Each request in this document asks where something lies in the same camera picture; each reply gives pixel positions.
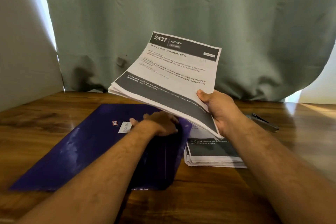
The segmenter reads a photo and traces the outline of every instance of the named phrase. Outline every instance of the purple plastic envelope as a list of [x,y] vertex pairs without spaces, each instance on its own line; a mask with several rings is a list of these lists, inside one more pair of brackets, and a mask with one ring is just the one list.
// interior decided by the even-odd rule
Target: purple plastic envelope
[[[145,113],[160,111],[144,104],[102,104],[66,135],[12,186],[11,190],[53,191],[106,152],[125,134],[123,121],[142,120]],[[166,189],[174,180],[191,123],[179,118],[178,133],[154,137],[133,174],[129,189]]]

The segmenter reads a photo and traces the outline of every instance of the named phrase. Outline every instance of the person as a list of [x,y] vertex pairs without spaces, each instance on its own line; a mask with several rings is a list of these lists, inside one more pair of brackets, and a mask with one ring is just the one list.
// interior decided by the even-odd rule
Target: person
[[[333,184],[243,115],[228,95],[197,95],[284,223],[335,223]],[[163,111],[130,121],[134,128],[124,138],[17,223],[112,223],[146,145],[155,135],[175,133],[178,122]]]

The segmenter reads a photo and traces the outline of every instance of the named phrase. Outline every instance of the paper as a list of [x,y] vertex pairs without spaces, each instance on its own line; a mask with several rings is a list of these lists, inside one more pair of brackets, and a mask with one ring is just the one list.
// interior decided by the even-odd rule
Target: paper
[[229,141],[217,139],[203,128],[192,126],[184,162],[188,166],[241,167],[246,168]]
[[212,93],[221,48],[153,32],[139,58],[108,89],[186,118],[222,138],[207,106],[197,97]]
[[132,124],[129,121],[123,121],[120,126],[118,133],[125,133],[127,134],[131,130]]

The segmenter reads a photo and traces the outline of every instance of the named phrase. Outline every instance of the curtain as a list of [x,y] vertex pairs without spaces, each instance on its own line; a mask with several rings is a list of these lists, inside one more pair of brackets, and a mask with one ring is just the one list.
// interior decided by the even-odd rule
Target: curtain
[[323,70],[336,0],[47,0],[66,90],[106,90],[152,31],[221,47],[215,88],[278,101]]

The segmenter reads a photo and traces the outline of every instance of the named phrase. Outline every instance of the wall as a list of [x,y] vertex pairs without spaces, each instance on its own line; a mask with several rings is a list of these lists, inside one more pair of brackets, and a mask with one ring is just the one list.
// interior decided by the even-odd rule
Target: wall
[[0,111],[63,90],[34,0],[0,0]]
[[319,77],[301,91],[298,102],[336,104],[336,47]]

